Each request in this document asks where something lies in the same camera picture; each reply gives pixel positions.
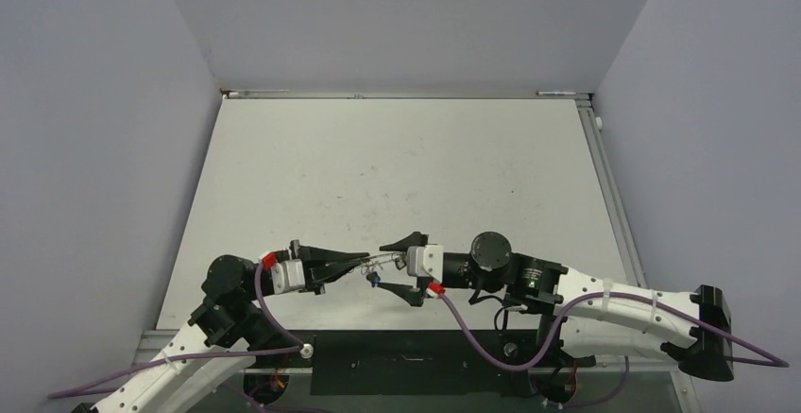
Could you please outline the key with blue tag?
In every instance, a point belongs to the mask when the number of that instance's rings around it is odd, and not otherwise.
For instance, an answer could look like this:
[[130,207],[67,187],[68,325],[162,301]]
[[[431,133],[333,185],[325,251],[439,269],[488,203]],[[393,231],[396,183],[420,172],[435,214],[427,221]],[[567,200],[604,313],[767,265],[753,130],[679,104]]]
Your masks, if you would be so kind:
[[366,275],[366,279],[368,280],[372,288],[379,286],[382,281],[380,275],[377,272],[368,273]]

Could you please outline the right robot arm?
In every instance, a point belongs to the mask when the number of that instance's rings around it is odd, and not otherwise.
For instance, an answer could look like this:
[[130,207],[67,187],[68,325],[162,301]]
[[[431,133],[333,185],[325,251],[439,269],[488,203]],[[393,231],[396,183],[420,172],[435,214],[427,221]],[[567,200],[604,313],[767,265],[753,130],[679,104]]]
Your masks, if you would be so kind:
[[413,232],[383,246],[415,286],[366,278],[419,307],[444,289],[471,291],[469,303],[498,301],[508,312],[536,315],[536,356],[547,364],[596,355],[673,361],[709,381],[733,380],[730,312],[721,289],[664,292],[590,276],[573,267],[517,253],[498,232],[482,232],[466,253],[446,252]]

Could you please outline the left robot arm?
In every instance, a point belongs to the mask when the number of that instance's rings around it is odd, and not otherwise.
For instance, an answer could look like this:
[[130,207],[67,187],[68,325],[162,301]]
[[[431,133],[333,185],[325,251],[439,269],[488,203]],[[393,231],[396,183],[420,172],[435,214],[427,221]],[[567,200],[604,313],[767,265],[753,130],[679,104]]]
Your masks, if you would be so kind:
[[302,246],[267,251],[255,260],[222,255],[213,260],[201,285],[201,304],[152,360],[96,382],[57,393],[57,398],[98,394],[109,381],[119,388],[77,412],[179,412],[253,363],[268,366],[280,356],[310,359],[312,342],[293,335],[266,306],[268,296],[292,292],[323,294],[333,283],[369,260],[366,252]]

